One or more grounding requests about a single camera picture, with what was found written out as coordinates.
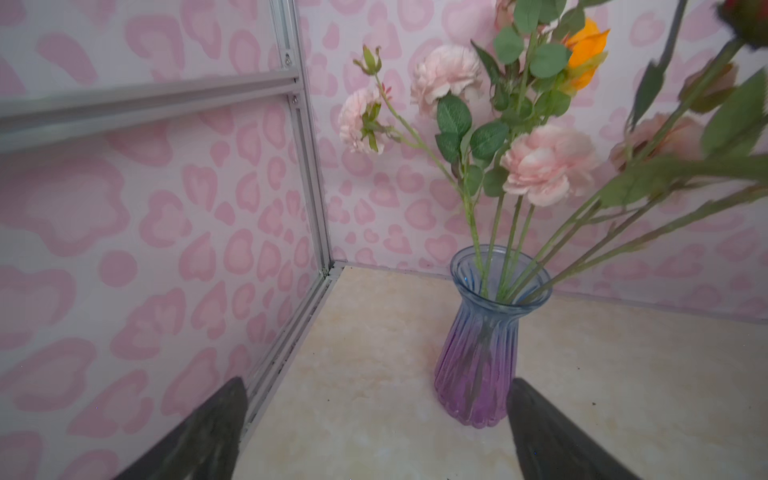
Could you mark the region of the large red rose stem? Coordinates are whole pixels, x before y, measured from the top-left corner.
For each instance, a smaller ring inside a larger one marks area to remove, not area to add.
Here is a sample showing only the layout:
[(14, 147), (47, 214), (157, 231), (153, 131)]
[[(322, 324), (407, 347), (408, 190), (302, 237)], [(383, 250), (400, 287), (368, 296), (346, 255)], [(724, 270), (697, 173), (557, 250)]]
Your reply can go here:
[[(733, 59), (743, 47), (767, 46), (767, 4), (764, 1), (723, 1), (716, 6), (718, 19), (732, 38), (720, 52), (693, 75), (679, 93), (679, 105), (646, 141), (623, 141), (624, 162), (618, 175), (602, 187), (570, 218), (545, 247), (543, 257), (526, 270), (509, 293), (512, 300), (530, 304), (577, 274), (622, 254), (638, 251), (658, 238), (728, 209), (755, 202), (767, 195), (767, 157), (753, 149), (767, 127), (767, 73), (759, 70), (743, 83), (733, 77)], [(688, 158), (664, 152), (672, 134), (690, 113), (711, 117), (697, 138), (697, 156)], [(691, 213), (672, 220), (613, 249), (607, 246), (643, 215), (672, 194), (702, 188), (718, 180), (743, 180), (746, 187), (722, 199), (708, 201)], [(545, 264), (589, 222), (600, 222), (598, 211), (615, 208), (608, 219), (621, 218), (605, 238), (542, 286), (528, 287)]]

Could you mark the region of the pink peony branch with bud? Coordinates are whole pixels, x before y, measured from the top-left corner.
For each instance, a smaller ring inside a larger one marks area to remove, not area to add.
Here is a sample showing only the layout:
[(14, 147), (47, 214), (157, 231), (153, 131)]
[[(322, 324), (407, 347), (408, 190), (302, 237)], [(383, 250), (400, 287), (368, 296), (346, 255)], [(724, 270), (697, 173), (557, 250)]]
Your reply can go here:
[(423, 152), (459, 195), (475, 265), (488, 275), (487, 256), (481, 253), (476, 205), (484, 188), (486, 172), (504, 145), (507, 128), (498, 122), (476, 125), (469, 103), (483, 90), (486, 61), (490, 57), (477, 45), (438, 46), (419, 61), (410, 85), (411, 105), (422, 119), (437, 127), (433, 140), (420, 132), (395, 106), (392, 86), (383, 78), (382, 49), (364, 46), (354, 65), (374, 81), (344, 101), (338, 114), (339, 137), (350, 152), (382, 154), (391, 143)]

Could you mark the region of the peach rose stem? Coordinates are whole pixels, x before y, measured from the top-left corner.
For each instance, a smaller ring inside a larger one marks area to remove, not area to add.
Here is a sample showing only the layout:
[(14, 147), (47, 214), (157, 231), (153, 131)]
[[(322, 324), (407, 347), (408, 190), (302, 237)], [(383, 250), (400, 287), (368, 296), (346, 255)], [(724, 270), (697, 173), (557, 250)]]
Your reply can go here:
[[(674, 152), (672, 147), (674, 140), (680, 139), (682, 134), (687, 131), (692, 133), (693, 139), (699, 139), (703, 128), (686, 117), (685, 113), (691, 109), (706, 113), (720, 106), (735, 90), (737, 71), (737, 66), (718, 57), (711, 60), (701, 71), (690, 76), (679, 92), (680, 104), (673, 113), (657, 115), (651, 120), (643, 121), (635, 130), (626, 135), (623, 142), (614, 148), (611, 153), (611, 161), (617, 169), (623, 172), (638, 166), (648, 166), (651, 160), (664, 154), (672, 154)], [(592, 256), (636, 223), (652, 208), (666, 200), (670, 194), (671, 189), (663, 187), (659, 193), (653, 194), (643, 206), (632, 211), (621, 210), (606, 217), (596, 216), (598, 211), (605, 207), (599, 198), (595, 197), (588, 200), (565, 222), (564, 226), (553, 234), (552, 238), (534, 258), (531, 266), (524, 271), (524, 275), (510, 288), (506, 298), (531, 302), (545, 289), (589, 268), (588, 260)], [(575, 260), (561, 274), (534, 292), (524, 293), (524, 289), (528, 287), (534, 277), (544, 269), (545, 265), (576, 233), (593, 223), (602, 223), (619, 217), (623, 219), (622, 223), (611, 227), (602, 240)]]

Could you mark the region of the pink peony flower stem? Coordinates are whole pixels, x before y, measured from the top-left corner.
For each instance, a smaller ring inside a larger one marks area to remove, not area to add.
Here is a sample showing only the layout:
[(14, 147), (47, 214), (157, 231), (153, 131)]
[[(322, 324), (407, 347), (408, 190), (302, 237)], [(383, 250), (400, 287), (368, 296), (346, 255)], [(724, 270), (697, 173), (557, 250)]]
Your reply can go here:
[(497, 200), (490, 242), (507, 232), (496, 301), (516, 303), (534, 276), (574, 235), (578, 220), (568, 220), (537, 251), (531, 263), (515, 274), (522, 258), (533, 214), (570, 197), (585, 195), (593, 185), (592, 171), (601, 161), (591, 138), (557, 125), (539, 126), (514, 139), (499, 152), (486, 172), (483, 192)]

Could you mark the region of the purple glass vase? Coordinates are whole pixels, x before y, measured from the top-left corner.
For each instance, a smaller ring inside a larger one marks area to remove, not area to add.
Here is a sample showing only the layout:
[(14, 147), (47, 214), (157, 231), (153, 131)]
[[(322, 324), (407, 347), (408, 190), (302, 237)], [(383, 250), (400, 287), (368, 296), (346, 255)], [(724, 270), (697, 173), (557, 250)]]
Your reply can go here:
[(457, 252), (450, 263), (461, 304), (434, 370), (434, 390), (444, 410), (460, 423), (482, 429), (507, 416), (507, 396), (515, 378), (520, 320), (549, 300), (551, 290), (517, 305), (495, 300), (501, 286), (506, 249), (483, 244), (477, 267), (472, 247)]

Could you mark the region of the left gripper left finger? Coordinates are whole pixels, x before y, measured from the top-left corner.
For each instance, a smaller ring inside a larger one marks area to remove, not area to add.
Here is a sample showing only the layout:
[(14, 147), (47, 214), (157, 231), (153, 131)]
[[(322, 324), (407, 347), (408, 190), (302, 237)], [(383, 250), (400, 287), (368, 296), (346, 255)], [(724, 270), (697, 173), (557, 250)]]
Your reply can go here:
[(119, 479), (231, 479), (248, 411), (243, 379), (229, 379)]

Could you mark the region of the orange rose stem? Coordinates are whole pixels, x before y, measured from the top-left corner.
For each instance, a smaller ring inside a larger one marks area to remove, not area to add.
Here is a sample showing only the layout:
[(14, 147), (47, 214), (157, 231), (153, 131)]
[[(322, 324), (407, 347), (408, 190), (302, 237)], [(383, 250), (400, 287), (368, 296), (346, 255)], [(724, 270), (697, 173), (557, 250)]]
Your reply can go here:
[[(507, 128), (506, 150), (522, 134), (555, 119), (570, 107), (606, 57), (607, 35), (582, 6), (560, 1), (516, 1), (514, 24), (498, 31), (486, 61), (483, 90), (469, 103), (476, 125)], [(513, 272), (531, 263), (521, 258)]]

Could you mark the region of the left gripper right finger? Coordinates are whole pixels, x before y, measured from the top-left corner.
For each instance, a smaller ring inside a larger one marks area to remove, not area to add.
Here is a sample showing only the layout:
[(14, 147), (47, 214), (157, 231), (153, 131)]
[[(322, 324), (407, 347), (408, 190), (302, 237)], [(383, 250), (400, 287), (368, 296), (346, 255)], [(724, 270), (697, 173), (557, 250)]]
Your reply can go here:
[(507, 418), (525, 479), (639, 479), (522, 378), (511, 382)]

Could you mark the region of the striped pink peony branch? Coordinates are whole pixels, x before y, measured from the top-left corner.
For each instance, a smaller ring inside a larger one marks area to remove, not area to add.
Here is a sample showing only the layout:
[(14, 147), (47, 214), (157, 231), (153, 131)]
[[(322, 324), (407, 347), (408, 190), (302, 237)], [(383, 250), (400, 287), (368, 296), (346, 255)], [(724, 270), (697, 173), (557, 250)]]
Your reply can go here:
[[(590, 223), (610, 224), (605, 236), (585, 253), (537, 288), (524, 284), (517, 298), (525, 305), (543, 300), (555, 285), (619, 255), (642, 249), (662, 236), (731, 208), (767, 197), (767, 155), (754, 151), (757, 139), (767, 128), (767, 72), (749, 77), (720, 106), (704, 129), (701, 160), (685, 160), (678, 154), (639, 159), (609, 181), (587, 203), (584, 212), (566, 222), (534, 274), (562, 249), (575, 234)], [(618, 246), (609, 245), (655, 207), (673, 194), (696, 190), (719, 181), (744, 181), (746, 185), (720, 199), (709, 200), (692, 212), (639, 235)]]

